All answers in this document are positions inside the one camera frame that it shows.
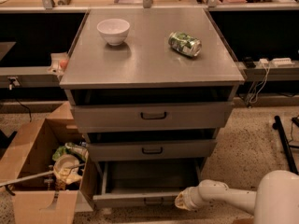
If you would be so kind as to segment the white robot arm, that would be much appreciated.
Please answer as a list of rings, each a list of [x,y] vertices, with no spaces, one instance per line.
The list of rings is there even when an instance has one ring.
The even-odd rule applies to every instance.
[[[276,170],[265,175],[256,191],[232,189],[210,179],[188,187],[175,206],[198,210],[212,202],[225,202],[254,216],[253,224],[299,224],[299,175]]]

